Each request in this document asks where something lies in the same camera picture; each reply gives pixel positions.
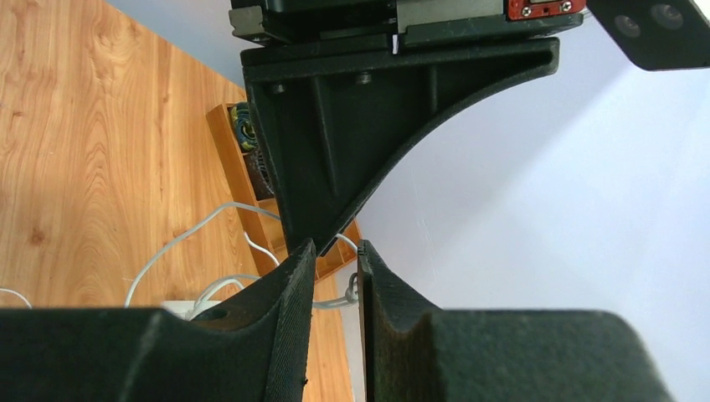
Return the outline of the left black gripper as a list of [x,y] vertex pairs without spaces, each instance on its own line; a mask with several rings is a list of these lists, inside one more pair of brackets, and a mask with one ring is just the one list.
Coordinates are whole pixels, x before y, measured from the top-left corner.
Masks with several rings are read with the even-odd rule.
[[[552,75],[585,1],[233,1],[288,250],[332,246],[397,163],[479,101]],[[330,49],[366,49],[339,53]],[[390,49],[420,49],[393,54]]]

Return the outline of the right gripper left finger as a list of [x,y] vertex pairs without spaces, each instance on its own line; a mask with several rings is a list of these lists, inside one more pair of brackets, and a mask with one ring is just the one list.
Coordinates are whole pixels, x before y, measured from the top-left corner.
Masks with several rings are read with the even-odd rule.
[[4,309],[4,401],[298,401],[316,249],[191,321],[161,308]]

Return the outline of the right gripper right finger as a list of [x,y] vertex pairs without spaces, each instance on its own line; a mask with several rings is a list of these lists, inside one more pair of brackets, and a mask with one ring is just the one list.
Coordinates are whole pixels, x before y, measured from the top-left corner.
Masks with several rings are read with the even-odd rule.
[[598,310],[447,310],[358,247],[369,401],[670,401],[643,341]]

